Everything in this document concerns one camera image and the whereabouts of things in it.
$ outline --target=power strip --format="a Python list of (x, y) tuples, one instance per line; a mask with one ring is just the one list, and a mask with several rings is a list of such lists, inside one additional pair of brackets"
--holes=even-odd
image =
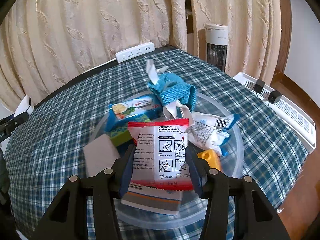
[(116, 59), (120, 63), (154, 50), (155, 45), (152, 42), (147, 42), (116, 53)]

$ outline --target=yellow sponge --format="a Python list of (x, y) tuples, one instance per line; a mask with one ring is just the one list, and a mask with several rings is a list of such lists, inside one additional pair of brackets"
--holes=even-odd
[(206, 160), (210, 168), (215, 168), (219, 171), (222, 171), (220, 159), (214, 150), (209, 149), (204, 152), (200, 152), (197, 155), (200, 159)]

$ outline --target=white power strip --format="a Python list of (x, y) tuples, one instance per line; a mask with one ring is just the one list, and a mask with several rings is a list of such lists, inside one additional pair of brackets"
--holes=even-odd
[(120, 63), (154, 50), (155, 45), (152, 42), (148, 42), (116, 53), (116, 59)]
[[(233, 78), (256, 95), (256, 92), (253, 91), (253, 87), (257, 79), (244, 73), (238, 73)], [(271, 107), (282, 120), (292, 128), (308, 152), (311, 153), (316, 148), (315, 122), (300, 107), (284, 95), (282, 95), (279, 102), (274, 105), (269, 104), (268, 96), (272, 91), (274, 91), (273, 88), (265, 85), (262, 93), (258, 94), (258, 98), (266, 105), (269, 105), (269, 107)]]

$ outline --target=white ribbon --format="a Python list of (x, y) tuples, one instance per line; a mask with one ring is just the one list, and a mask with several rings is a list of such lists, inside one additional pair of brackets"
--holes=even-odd
[(169, 67), (168, 66), (164, 66), (162, 68), (156, 69), (156, 72), (159, 73), (164, 73)]
[(154, 85), (156, 85), (158, 80), (159, 80), (159, 78), (158, 78), (158, 74), (157, 74), (157, 71), (156, 71), (155, 64), (154, 64), (152, 59), (147, 59), (146, 73), (148, 74), (150, 81)]
[(164, 116), (169, 120), (177, 119), (177, 107), (180, 108), (182, 118), (189, 119), (189, 126), (193, 126), (195, 124), (195, 121), (193, 120), (189, 108), (181, 104), (179, 100), (176, 100), (163, 107)]

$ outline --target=blue towel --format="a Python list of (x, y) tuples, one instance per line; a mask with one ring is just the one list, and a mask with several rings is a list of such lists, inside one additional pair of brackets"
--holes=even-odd
[(151, 92), (155, 93), (163, 106), (176, 100), (187, 106), (192, 112), (196, 106), (197, 91), (196, 87), (185, 83), (182, 78), (174, 73), (164, 73), (159, 76), (156, 85), (148, 82)]

